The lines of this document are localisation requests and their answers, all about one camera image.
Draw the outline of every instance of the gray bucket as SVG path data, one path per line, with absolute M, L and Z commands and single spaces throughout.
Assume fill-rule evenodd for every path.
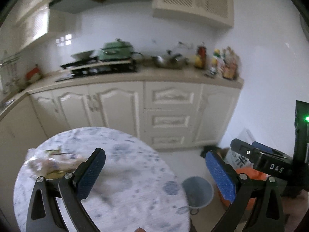
M 187 178 L 181 185 L 186 192 L 190 214 L 192 215 L 198 214 L 199 209 L 206 207 L 214 197 L 213 186 L 202 177 Z

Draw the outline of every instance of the sink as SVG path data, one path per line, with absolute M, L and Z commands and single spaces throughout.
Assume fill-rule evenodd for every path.
M 4 109 L 7 108 L 13 102 L 14 102 L 14 99 L 13 100 L 9 100 L 9 101 L 4 102 L 4 103 L 0 103 L 0 113 L 2 113 L 4 111 Z

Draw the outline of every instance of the metal screw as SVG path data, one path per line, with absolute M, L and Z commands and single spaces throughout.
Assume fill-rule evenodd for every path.
M 41 176 L 41 177 L 39 177 L 38 179 L 37 179 L 37 182 L 42 182 L 44 180 L 44 178 Z
M 271 177 L 269 177 L 269 181 L 270 181 L 270 182 L 276 182 L 276 179 L 275 179 L 274 177 L 271 176 Z
M 73 176 L 72 173 L 66 173 L 66 174 L 64 175 L 64 178 L 70 179 L 70 178 L 72 178 L 72 176 Z
M 244 173 L 241 173 L 239 175 L 239 178 L 241 178 L 242 180 L 246 180 L 246 179 L 248 179 L 248 176 L 246 174 L 244 174 Z

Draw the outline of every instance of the gas stove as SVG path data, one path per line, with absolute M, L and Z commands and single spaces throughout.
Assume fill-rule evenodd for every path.
M 136 61 L 132 58 L 117 61 L 99 61 L 95 57 L 62 65 L 61 67 L 69 70 L 70 73 L 57 79 L 55 82 L 101 74 L 137 72 Z

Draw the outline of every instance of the blue gripper pad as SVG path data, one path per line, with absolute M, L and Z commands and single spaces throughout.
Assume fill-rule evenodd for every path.
M 106 155 L 103 149 L 97 148 L 86 162 L 81 163 L 74 172 L 73 185 L 79 200 L 86 199 L 105 165 Z
M 266 146 L 266 145 L 263 145 L 261 143 L 258 143 L 258 142 L 252 142 L 252 145 L 257 148 L 257 149 L 260 149 L 261 151 L 264 151 L 264 152 L 267 152 L 267 153 L 273 153 L 272 151 L 272 148 Z
M 209 151 L 206 154 L 206 166 L 214 178 L 223 198 L 232 203 L 238 191 L 238 174 L 215 151 Z

